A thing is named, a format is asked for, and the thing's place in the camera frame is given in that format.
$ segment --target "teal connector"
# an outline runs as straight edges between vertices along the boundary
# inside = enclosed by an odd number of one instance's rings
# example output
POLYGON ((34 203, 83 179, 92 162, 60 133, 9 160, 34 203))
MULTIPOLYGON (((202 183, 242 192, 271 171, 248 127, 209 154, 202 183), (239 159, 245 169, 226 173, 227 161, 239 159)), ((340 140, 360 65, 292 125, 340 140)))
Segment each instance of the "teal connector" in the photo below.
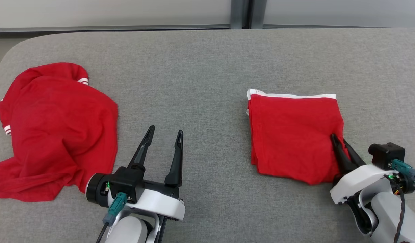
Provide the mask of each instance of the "teal connector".
POLYGON ((111 206, 108 208, 108 213, 113 214, 114 216, 118 215, 118 213, 124 208, 127 201, 127 195, 123 192, 119 192, 111 206))
POLYGON ((415 169, 401 160, 392 160, 391 168, 408 177, 415 178, 415 169))
POLYGON ((108 208, 108 213, 102 219, 102 223, 108 223, 108 225, 113 225, 113 223, 116 221, 116 216, 119 214, 120 211, 122 211, 127 201, 127 195, 123 192, 119 192, 116 195, 116 198, 114 199, 111 206, 108 208))

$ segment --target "black cable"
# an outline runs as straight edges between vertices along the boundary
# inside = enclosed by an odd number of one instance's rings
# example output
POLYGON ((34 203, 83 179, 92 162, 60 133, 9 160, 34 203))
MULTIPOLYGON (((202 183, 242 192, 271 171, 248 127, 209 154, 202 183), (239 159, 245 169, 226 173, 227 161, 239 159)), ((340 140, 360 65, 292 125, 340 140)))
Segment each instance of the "black cable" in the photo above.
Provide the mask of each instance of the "black cable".
POLYGON ((102 227, 101 232, 99 233, 98 239, 96 240, 96 243, 101 242, 102 236, 104 235, 105 230, 108 227, 108 222, 104 223, 104 227, 102 227))
POLYGON ((399 240, 399 235, 401 233, 402 223, 404 221, 405 197, 404 197, 404 192, 402 191, 402 189, 398 185, 398 183, 396 183, 394 180, 390 179, 389 176, 387 176, 387 175, 385 175, 385 177, 397 186, 398 191, 400 193, 400 197, 401 197, 401 213, 399 214, 399 222, 398 222, 398 226, 397 226, 397 232, 396 232, 395 237, 394 237, 394 243, 397 243, 398 240, 399 240))
POLYGON ((165 216, 162 216, 163 220, 162 220, 162 224, 161 224, 161 230, 159 231, 159 237, 158 237, 158 243, 162 242, 162 237, 164 235, 164 231, 165 231, 165 225, 167 223, 167 218, 165 216))

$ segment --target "green connector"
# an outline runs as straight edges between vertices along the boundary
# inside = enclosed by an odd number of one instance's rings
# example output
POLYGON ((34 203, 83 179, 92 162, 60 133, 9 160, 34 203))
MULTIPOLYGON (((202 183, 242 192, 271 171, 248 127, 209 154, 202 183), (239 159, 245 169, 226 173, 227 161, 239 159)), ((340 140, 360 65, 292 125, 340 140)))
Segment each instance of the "green connector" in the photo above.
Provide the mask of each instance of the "green connector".
POLYGON ((413 167, 409 166, 408 164, 404 163, 401 160, 397 160, 397 159, 392 160, 390 167, 407 177, 411 177, 415 179, 415 169, 413 169, 413 167))
POLYGON ((119 192, 111 206, 108 208, 108 213, 114 216, 118 215, 118 213, 124 208, 127 201, 127 195, 123 192, 119 192))

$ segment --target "gray floor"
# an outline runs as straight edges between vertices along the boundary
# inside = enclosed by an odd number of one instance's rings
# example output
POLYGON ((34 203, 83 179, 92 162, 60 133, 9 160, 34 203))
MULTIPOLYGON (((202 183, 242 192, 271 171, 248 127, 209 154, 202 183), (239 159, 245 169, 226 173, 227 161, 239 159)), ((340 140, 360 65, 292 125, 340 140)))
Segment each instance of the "gray floor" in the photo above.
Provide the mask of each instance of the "gray floor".
POLYGON ((41 33, 0 33, 0 62, 5 54, 23 40, 44 35, 41 33))

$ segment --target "white robot arm casing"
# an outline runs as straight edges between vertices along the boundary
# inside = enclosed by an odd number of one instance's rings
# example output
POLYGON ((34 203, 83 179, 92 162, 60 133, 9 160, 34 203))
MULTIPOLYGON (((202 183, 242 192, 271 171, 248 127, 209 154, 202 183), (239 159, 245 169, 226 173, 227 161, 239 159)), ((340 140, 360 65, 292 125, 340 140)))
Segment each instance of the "white robot arm casing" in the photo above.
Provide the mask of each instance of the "white robot arm casing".
POLYGON ((331 197, 335 204, 345 203, 347 198, 353 196, 365 187, 375 183, 384 175, 393 175, 395 170, 382 170, 373 164, 360 166, 354 171, 344 175, 331 189, 331 197))
MULTIPOLYGON (((108 205, 112 203, 113 198, 109 193, 108 205)), ((185 216, 185 205, 182 201, 149 189, 144 189, 137 203, 126 203, 124 208, 164 215, 177 220, 183 220, 185 216)))

